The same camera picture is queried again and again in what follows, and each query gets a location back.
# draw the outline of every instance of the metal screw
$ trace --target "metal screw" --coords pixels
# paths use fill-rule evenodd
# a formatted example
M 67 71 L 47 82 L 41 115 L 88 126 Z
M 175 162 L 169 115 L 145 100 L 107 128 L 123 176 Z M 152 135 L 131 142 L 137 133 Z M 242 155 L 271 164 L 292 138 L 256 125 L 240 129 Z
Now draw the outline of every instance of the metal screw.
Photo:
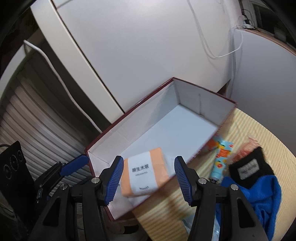
M 198 182 L 200 183 L 200 184 L 206 184 L 207 183 L 207 180 L 205 179 L 205 178 L 200 178 L 200 179 L 198 179 Z
M 239 189 L 239 187 L 238 187 L 236 184 L 231 184 L 230 187 L 231 187 L 231 189 L 234 190 L 234 191 L 236 191 L 236 190 Z
M 65 190 L 68 187 L 66 183 L 60 185 L 60 189 Z
M 98 177 L 94 177 L 91 182 L 92 183 L 98 183 L 100 181 L 100 179 Z

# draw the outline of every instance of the window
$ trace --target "window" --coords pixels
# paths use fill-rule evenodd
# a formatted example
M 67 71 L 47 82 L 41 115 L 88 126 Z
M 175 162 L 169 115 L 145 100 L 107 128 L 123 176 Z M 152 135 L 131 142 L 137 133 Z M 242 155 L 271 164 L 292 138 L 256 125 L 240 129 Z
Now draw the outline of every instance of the window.
M 257 4 L 253 4 L 253 7 L 258 28 L 272 33 L 278 40 L 288 43 L 296 48 L 296 43 L 288 29 L 273 11 Z

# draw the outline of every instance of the open box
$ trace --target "open box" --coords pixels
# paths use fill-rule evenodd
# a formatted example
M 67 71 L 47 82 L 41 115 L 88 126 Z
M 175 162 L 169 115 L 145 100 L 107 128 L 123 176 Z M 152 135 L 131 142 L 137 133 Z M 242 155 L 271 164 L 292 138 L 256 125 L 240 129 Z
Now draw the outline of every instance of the open box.
M 87 148 L 90 169 L 99 176 L 114 158 L 124 159 L 160 147 L 175 173 L 173 161 L 189 163 L 230 117 L 235 102 L 189 82 L 172 78 L 131 108 Z M 149 196 L 127 198 L 120 184 L 108 205 L 118 219 Z

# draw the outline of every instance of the blue gripper pad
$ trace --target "blue gripper pad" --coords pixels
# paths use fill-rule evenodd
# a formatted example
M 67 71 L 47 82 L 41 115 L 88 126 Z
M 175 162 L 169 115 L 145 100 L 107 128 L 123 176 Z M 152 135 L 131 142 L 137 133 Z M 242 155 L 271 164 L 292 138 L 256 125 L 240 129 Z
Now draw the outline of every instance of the blue gripper pad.
M 123 158 L 121 156 L 116 156 L 110 168 L 108 168 L 108 175 L 111 175 L 109 182 L 106 185 L 106 196 L 104 203 L 107 206 L 109 202 L 113 201 L 115 192 L 117 190 L 122 172 L 123 172 Z
M 64 166 L 62 166 L 61 172 L 59 173 L 61 176 L 69 176 L 72 173 L 78 171 L 80 168 L 87 165 L 89 159 L 86 155 L 80 155 L 73 159 L 72 161 L 68 162 Z
M 188 169 L 188 167 L 181 156 L 175 158 L 174 167 L 184 200 L 190 205 L 193 202 L 192 185 L 185 174 L 184 168 Z

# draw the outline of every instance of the white wall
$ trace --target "white wall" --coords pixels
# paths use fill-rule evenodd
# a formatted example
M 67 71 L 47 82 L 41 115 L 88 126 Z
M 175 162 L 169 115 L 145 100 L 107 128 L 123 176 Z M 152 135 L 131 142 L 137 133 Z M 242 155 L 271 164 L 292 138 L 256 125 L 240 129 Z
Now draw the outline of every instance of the white wall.
M 237 0 L 191 0 L 215 55 L 229 50 Z M 56 6 L 103 83 L 126 111 L 176 76 L 218 91 L 230 78 L 229 56 L 206 54 L 186 0 L 72 0 Z
M 243 31 L 243 36 L 232 99 L 296 155 L 296 56 L 259 35 Z

